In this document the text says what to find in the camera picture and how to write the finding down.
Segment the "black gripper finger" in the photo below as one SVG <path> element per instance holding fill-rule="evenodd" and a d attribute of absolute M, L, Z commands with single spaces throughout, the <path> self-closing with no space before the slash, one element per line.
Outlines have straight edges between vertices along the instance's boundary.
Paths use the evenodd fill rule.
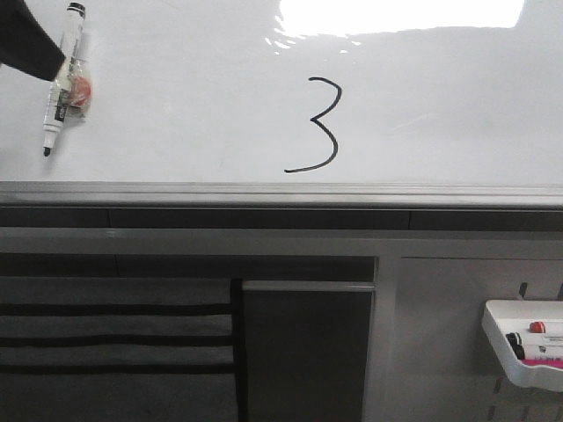
<path fill-rule="evenodd" d="M 1 64 L 52 82 L 65 61 L 25 1 L 1 2 Z"/>

